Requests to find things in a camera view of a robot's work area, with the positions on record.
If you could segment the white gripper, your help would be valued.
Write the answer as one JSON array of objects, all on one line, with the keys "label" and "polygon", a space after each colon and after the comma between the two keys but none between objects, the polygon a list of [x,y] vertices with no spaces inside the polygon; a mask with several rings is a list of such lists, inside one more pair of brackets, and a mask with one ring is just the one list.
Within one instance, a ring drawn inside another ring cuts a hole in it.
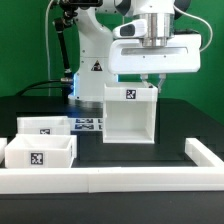
[{"label": "white gripper", "polygon": [[160,74],[158,91],[161,93],[167,73],[199,70],[200,46],[199,34],[175,35],[164,47],[143,47],[140,39],[119,39],[110,47],[108,69],[113,74],[141,74],[146,88],[149,87],[147,74]]}]

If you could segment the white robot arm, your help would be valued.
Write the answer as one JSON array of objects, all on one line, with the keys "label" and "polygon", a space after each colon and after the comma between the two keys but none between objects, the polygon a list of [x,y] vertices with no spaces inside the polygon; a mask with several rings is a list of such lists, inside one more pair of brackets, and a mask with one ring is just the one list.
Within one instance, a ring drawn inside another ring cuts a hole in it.
[{"label": "white robot arm", "polygon": [[109,30],[96,19],[96,10],[78,11],[76,24],[80,65],[74,74],[73,99],[100,106],[104,86],[119,75],[188,73],[200,68],[202,37],[174,30],[180,0],[106,0],[101,12],[131,17],[129,23]]}]

